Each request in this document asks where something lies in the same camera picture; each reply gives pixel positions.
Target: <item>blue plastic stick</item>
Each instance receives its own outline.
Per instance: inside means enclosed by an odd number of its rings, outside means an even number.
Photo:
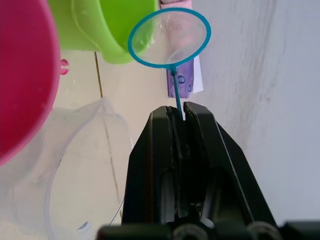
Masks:
[[[181,102],[180,102],[180,97],[179,97],[178,83],[177,83],[177,78],[176,78],[177,72],[176,71],[171,71],[171,75],[173,77],[176,108],[178,109],[178,111],[180,113],[181,119],[183,119],[182,109],[181,109]]]

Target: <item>white paper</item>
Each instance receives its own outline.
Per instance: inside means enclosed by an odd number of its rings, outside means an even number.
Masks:
[[[193,60],[193,71],[194,71],[193,93],[195,94],[204,90],[204,86],[202,84],[202,74],[201,74],[199,56],[196,56]]]

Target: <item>blue ring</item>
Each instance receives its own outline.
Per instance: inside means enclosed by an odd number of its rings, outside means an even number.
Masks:
[[[205,26],[205,29],[206,29],[206,37],[205,37],[205,40],[203,42],[203,44],[201,45],[201,47],[195,52],[193,53],[192,55],[190,55],[189,57],[187,57],[186,59],[184,60],[181,60],[181,61],[178,61],[176,63],[170,63],[170,64],[155,64],[155,63],[150,63],[150,62],[146,62],[144,60],[142,60],[141,58],[139,58],[133,48],[132,48],[132,40],[133,40],[133,37],[135,35],[135,32],[137,31],[137,29],[147,20],[153,18],[154,16],[158,15],[158,14],[162,14],[162,13],[165,13],[165,12],[171,12],[171,11],[176,11],[176,12],[185,12],[185,13],[189,13],[189,14],[192,14],[196,17],[198,17],[203,23],[204,23],[204,26]],[[211,37],[211,27],[210,27],[210,24],[209,22],[207,21],[207,19],[202,16],[200,13],[194,11],[194,10],[191,10],[189,8],[183,8],[183,7],[169,7],[169,8],[164,8],[164,9],[161,9],[161,10],[158,10],[158,11],[155,11],[147,16],[145,16],[142,20],[140,20],[137,25],[134,26],[134,28],[132,29],[130,35],[129,35],[129,39],[128,39],[128,50],[129,50],[129,53],[131,54],[131,56],[139,63],[143,64],[143,65],[146,65],[148,67],[152,67],[152,68],[162,68],[162,69],[169,69],[169,70],[176,70],[178,66],[182,65],[182,64],[185,64],[186,62],[192,60],[193,58],[195,58],[196,56],[198,56],[200,54],[200,52],[206,47],[206,45],[208,44],[209,40],[210,40],[210,37]]]

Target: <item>transparent plastic jug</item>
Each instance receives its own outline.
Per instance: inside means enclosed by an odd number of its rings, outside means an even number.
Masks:
[[[94,240],[119,208],[131,150],[128,126],[105,98],[53,109],[0,167],[1,240]]]

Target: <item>pink hook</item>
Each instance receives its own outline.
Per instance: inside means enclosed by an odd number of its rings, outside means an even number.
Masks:
[[[64,66],[69,66],[69,62],[65,59],[61,59],[61,69],[60,69],[60,75],[66,75],[69,72],[69,69],[63,68]]]

